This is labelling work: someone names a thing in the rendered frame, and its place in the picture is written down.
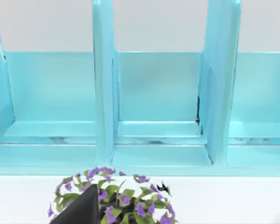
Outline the light blue rack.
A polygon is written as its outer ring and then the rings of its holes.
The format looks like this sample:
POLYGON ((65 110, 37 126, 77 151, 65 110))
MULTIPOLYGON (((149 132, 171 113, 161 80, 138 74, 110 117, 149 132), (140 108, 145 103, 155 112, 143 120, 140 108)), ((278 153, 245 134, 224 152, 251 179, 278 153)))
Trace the light blue rack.
POLYGON ((211 0, 202 52, 117 51, 93 7, 91 53, 0 40, 0 175, 280 176, 280 53, 238 51, 241 0, 211 0))

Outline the purple flowering potted plant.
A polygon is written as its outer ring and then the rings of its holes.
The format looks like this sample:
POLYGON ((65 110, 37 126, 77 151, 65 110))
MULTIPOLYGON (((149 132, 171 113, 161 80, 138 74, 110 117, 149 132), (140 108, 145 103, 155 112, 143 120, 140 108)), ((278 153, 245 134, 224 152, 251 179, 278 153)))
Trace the purple flowering potted plant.
POLYGON ((113 178, 117 171, 108 167, 95 167, 64 178, 56 187, 54 201, 47 210, 50 222, 64 211, 77 197, 91 185, 98 187, 99 224, 176 224, 176 214, 168 198, 170 194, 165 184, 146 183, 145 175, 134 174, 141 193, 135 195, 134 189, 123 189, 124 183, 115 184, 113 178))

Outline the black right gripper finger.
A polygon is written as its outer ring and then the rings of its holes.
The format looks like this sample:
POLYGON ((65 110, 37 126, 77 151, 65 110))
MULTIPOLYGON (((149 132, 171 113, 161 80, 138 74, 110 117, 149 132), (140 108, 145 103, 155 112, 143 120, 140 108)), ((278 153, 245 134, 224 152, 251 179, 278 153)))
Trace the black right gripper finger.
POLYGON ((91 185, 49 224, 99 224, 97 185, 91 185))

